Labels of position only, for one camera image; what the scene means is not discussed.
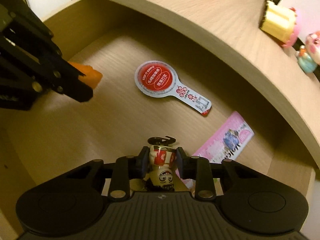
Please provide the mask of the black white doll keychain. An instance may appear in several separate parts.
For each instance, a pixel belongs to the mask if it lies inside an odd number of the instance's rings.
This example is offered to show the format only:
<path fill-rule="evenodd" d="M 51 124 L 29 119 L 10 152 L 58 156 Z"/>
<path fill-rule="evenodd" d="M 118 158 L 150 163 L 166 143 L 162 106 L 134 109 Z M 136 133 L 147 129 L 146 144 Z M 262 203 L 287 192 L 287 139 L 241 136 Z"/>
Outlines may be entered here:
<path fill-rule="evenodd" d="M 172 145 L 176 139 L 170 136 L 150 137 L 149 168 L 145 180 L 147 192 L 174 192 L 172 168 L 177 158 Z"/>

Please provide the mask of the pink card packet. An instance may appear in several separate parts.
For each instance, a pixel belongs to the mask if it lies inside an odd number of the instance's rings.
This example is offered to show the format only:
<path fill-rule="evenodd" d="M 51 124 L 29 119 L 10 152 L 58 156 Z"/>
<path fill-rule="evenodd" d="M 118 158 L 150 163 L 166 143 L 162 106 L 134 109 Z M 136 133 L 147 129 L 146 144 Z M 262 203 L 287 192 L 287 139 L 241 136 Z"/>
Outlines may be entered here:
<path fill-rule="evenodd" d="M 235 160 L 254 136 L 244 118 L 234 111 L 225 123 L 193 154 L 211 163 Z"/>

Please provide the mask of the red round paddle snack pack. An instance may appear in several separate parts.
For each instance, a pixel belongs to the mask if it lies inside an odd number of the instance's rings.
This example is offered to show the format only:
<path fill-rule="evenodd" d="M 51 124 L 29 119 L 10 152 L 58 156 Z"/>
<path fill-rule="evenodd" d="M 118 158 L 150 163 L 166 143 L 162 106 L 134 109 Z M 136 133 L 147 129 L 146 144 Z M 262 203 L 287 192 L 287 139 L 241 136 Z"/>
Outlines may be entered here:
<path fill-rule="evenodd" d="M 153 98 L 174 96 L 206 116 L 212 107 L 209 99 L 181 83 L 178 74 L 162 61 L 147 61 L 135 72 L 135 83 L 139 90 Z"/>

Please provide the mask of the pink pig figurine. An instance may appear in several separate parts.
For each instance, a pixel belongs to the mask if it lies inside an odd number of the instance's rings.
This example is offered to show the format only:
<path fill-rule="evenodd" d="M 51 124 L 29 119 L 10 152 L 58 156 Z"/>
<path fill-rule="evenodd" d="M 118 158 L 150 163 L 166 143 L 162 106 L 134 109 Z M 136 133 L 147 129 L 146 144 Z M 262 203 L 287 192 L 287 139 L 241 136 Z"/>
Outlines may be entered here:
<path fill-rule="evenodd" d="M 305 73 L 312 73 L 319 65 L 319 30 L 306 37 L 305 45 L 296 51 L 298 65 Z"/>

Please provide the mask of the yellow pink toy cake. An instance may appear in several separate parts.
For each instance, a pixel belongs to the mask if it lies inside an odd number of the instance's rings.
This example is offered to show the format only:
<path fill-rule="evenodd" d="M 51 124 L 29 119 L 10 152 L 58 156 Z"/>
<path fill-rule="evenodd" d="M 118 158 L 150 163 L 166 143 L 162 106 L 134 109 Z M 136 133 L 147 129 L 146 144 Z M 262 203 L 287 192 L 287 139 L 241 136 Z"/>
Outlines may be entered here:
<path fill-rule="evenodd" d="M 265 1 L 259 28 L 281 42 L 283 47 L 291 47 L 301 31 L 302 16 L 295 8 L 285 8 L 272 1 Z"/>

